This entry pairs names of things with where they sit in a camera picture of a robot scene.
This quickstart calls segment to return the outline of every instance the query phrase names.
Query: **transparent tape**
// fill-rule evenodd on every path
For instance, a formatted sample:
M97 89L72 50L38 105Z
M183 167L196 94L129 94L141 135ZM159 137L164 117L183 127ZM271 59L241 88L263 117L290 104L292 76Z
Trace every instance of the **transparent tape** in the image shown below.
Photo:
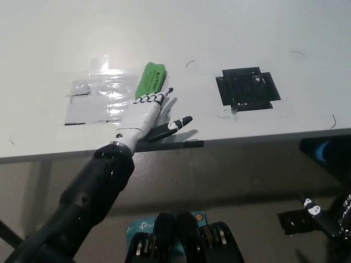
M93 59L90 69L72 81L65 125L118 123L134 100L140 72L109 70L107 56Z

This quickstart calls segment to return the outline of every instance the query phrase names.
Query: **floor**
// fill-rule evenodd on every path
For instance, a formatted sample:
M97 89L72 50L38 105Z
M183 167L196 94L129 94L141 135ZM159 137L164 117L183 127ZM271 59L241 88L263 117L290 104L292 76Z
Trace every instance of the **floor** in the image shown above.
M0 165L0 218L21 236L32 232L86 161ZM137 153L134 161L126 189L84 242L78 263L124 262L133 220L185 210L205 210L208 222L225 221L248 263L330 262L321 232L285 236L278 221L277 213L302 208L298 192L327 207L339 189L297 141ZM0 262L11 250L0 242Z

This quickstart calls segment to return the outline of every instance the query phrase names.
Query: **robotic hand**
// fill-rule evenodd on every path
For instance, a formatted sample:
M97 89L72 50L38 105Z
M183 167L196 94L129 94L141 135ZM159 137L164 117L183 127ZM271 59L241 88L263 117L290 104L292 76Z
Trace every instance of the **robotic hand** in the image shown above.
M126 112L121 127L117 129L117 140L112 143L124 144L134 153L137 142L145 137L155 125L162 103L172 91L173 88L169 88L164 92L151 93L137 98Z
M125 145L134 154L140 139L145 138L149 142L154 142L174 134L191 122L193 118L187 116L178 121L153 128L165 98L172 91L173 88L169 88L163 92L151 93L137 98L126 112L121 127L117 129L117 140L115 139L111 143Z

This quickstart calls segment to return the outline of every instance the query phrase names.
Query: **white table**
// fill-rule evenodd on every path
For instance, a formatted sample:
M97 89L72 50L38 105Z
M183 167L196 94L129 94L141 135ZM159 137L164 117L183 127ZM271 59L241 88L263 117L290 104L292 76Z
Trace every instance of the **white table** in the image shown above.
M350 12L349 0L6 1L0 162L90 155L111 140L112 124L63 126L71 76L104 54L112 68L165 64L178 99L172 119L194 118L140 151L347 134ZM281 101L229 114L214 77L251 66L272 74Z

